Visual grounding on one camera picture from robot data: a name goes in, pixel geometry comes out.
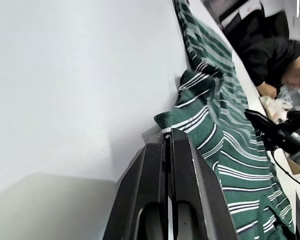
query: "black jacket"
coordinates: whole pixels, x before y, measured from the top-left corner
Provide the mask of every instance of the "black jacket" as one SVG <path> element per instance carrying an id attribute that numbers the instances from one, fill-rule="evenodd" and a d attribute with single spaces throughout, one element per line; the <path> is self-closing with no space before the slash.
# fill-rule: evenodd
<path id="1" fill-rule="evenodd" d="M 255 86 L 266 82 L 279 90 L 288 65 L 300 56 L 300 42 L 283 37 L 266 38 L 238 54 Z"/>

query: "cable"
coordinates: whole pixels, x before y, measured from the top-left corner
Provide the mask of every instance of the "cable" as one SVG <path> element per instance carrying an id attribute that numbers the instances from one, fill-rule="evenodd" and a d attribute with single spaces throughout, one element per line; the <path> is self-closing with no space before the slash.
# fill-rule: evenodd
<path id="1" fill-rule="evenodd" d="M 275 158 L 275 151 L 271 151 L 271 155 L 273 157 L 273 160 L 275 161 L 275 163 L 279 166 L 279 168 L 281 168 L 282 171 L 284 171 L 285 174 L 287 174 L 293 181 L 295 181 L 296 183 L 300 184 L 300 182 L 298 180 L 296 180 L 293 176 L 290 175 L 290 173 L 288 173 L 276 160 Z"/>

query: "person's hand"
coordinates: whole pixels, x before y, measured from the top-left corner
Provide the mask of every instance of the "person's hand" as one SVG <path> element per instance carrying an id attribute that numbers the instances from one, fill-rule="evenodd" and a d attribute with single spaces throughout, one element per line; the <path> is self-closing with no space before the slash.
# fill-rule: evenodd
<path id="1" fill-rule="evenodd" d="M 274 99 L 277 96 L 277 89 L 274 86 L 271 86 L 265 82 L 257 86 L 256 89 L 258 89 L 258 92 L 261 96 L 269 96 L 272 99 Z"/>

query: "green striped shirt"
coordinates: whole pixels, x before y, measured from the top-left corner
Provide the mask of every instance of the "green striped shirt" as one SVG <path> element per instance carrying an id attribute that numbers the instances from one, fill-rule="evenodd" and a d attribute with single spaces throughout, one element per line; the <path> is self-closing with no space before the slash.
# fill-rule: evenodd
<path id="1" fill-rule="evenodd" d="M 277 220 L 293 232 L 289 200 L 244 115 L 248 102 L 232 52 L 193 17 L 186 0 L 175 0 L 174 6 L 191 70 L 181 77 L 173 108 L 155 121 L 164 133 L 177 128 L 188 134 L 220 181 L 240 239 L 282 237 L 274 227 Z"/>

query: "white surface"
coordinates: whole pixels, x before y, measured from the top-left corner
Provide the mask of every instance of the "white surface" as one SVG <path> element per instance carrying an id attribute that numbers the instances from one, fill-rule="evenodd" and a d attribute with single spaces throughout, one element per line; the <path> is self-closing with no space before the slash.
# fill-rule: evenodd
<path id="1" fill-rule="evenodd" d="M 100 239 L 186 68 L 171 0 L 0 0 L 0 240 Z"/>

